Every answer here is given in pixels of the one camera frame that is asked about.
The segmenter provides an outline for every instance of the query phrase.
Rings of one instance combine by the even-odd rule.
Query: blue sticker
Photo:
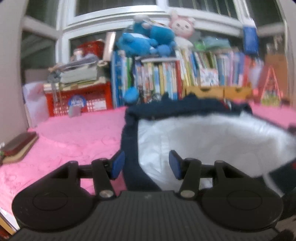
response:
[[[68,101],[69,106],[80,106],[81,108],[86,106],[86,99],[81,95],[74,95]]]

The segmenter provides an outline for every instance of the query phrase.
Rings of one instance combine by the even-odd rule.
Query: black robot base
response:
[[[124,152],[79,166],[70,161],[21,191],[12,210],[21,229],[10,240],[44,241],[271,241],[283,202],[271,189],[224,161],[213,166],[169,154],[183,180],[178,193],[123,191],[110,184],[124,165]],[[213,187],[199,190],[200,178]],[[95,195],[80,187],[93,178]]]

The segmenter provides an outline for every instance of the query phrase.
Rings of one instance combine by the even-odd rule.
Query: bed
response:
[[[34,131],[39,140],[20,162],[0,167],[0,212],[16,228],[11,203],[15,195],[42,176],[70,161],[90,164],[97,158],[110,158],[120,148],[125,108],[86,113],[80,117],[50,118]],[[125,190],[122,174],[111,181],[116,194]],[[91,180],[81,186],[94,193]]]

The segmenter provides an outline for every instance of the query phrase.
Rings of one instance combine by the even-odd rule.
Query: wall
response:
[[[0,3],[0,142],[27,129],[20,80],[21,22],[27,0]]]

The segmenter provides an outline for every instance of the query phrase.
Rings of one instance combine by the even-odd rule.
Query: round black disc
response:
[[[273,226],[283,211],[281,198],[250,178],[223,180],[203,195],[202,207],[213,221],[240,231]]]
[[[12,211],[20,226],[50,231],[81,222],[92,206],[93,199],[83,188],[67,179],[49,179],[16,195]]]

